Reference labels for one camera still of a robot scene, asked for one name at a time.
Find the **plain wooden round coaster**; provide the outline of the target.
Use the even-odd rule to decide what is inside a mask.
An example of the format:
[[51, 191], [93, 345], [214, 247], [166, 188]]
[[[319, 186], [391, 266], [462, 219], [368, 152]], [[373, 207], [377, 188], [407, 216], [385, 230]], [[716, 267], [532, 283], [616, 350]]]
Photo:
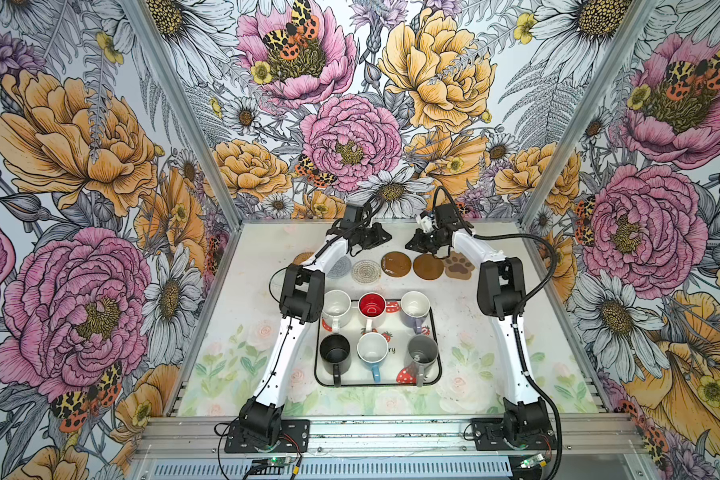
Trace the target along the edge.
[[432, 254], [421, 254], [414, 259], [412, 268], [419, 278], [434, 281], [442, 276], [445, 265], [441, 259]]

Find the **paw shaped wooden coaster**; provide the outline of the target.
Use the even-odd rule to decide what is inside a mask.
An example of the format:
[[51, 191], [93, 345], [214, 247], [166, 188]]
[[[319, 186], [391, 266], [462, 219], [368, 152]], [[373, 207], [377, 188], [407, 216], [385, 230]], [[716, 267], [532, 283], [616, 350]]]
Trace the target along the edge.
[[443, 264], [444, 274], [456, 280], [470, 280], [475, 270], [475, 266], [459, 252], [452, 252], [443, 260]]

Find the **grey woven round coaster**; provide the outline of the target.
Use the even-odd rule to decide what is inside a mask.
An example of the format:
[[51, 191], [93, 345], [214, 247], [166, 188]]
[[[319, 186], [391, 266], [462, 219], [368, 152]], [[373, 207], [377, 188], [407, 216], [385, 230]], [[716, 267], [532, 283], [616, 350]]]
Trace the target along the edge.
[[339, 259], [335, 265], [328, 271], [326, 276], [329, 279], [340, 279], [348, 275], [352, 270], [352, 261], [347, 257]]

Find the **multicolour woven round coaster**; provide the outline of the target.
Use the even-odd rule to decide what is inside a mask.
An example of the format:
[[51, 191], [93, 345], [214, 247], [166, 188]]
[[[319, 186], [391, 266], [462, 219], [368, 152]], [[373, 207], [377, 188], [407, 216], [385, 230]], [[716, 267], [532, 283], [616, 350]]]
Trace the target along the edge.
[[370, 285], [382, 277], [382, 269], [378, 262], [373, 260], [360, 260], [356, 262], [351, 270], [352, 279], [361, 285]]

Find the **scratched dark wooden round coaster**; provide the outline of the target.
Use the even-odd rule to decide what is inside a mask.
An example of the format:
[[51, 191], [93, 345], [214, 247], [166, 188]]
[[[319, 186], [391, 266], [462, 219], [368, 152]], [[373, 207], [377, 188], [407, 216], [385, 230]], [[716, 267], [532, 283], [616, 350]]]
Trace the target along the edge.
[[380, 262], [382, 271], [393, 278], [405, 277], [412, 269], [412, 260], [404, 252], [386, 253]]

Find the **lavender mug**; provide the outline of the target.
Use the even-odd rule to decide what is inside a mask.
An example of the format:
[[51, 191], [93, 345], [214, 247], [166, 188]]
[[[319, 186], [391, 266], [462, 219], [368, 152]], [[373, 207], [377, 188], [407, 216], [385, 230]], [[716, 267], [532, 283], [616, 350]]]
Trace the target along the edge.
[[399, 301], [402, 323], [415, 334], [422, 334], [425, 321], [429, 318], [429, 298], [418, 291], [405, 293]]

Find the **grey mug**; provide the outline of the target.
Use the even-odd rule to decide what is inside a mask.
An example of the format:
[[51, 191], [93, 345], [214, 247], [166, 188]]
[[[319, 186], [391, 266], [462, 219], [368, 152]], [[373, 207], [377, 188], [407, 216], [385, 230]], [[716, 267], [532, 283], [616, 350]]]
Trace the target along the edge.
[[407, 371], [417, 387], [422, 387], [427, 372], [436, 363], [439, 356], [437, 342], [430, 336], [418, 334], [407, 344]]

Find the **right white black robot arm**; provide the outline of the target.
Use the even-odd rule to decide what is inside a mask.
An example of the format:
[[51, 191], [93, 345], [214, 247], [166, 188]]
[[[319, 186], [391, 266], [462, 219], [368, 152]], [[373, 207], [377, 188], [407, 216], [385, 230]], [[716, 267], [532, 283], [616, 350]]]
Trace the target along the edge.
[[444, 203], [430, 213], [421, 213], [417, 228], [406, 244], [408, 250], [436, 254], [442, 248], [460, 253], [477, 267], [476, 300], [480, 312], [491, 322], [499, 340], [505, 365], [506, 393], [500, 434], [512, 448], [531, 445], [536, 439], [550, 448], [561, 446], [559, 410], [534, 379], [524, 333], [526, 304], [551, 280], [556, 264], [531, 290], [526, 289], [524, 267], [518, 257], [505, 255], [494, 241], [533, 240], [546, 247], [546, 240], [527, 233], [480, 235], [471, 230], [453, 203]]

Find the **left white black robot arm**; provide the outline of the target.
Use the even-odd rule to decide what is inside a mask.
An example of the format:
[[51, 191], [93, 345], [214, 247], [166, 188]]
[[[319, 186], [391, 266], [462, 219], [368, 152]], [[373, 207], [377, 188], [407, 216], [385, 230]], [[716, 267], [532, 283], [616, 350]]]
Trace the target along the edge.
[[254, 395], [239, 411], [237, 426], [229, 429], [230, 436], [257, 449], [270, 449], [278, 442], [290, 370], [304, 335], [321, 319], [326, 274], [354, 248], [370, 250], [391, 239], [373, 220], [379, 211], [372, 200], [349, 205], [344, 216], [326, 231], [319, 250], [284, 269], [278, 301], [281, 320], [274, 350]]

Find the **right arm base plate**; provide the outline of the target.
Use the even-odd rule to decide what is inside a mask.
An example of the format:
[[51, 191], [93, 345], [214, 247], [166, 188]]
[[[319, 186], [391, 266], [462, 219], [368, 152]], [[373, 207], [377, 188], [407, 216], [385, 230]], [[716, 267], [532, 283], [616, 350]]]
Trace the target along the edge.
[[478, 451], [551, 452], [557, 447], [553, 430], [506, 426], [506, 422], [498, 417], [472, 419], [464, 428], [462, 438], [473, 442]]

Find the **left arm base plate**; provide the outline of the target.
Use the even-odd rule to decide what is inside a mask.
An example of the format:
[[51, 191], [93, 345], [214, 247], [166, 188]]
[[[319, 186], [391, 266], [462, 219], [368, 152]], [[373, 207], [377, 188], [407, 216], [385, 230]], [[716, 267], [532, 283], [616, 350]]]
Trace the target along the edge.
[[222, 450], [227, 454], [304, 453], [310, 427], [309, 420], [283, 419], [277, 432], [264, 432], [235, 420], [224, 435]]

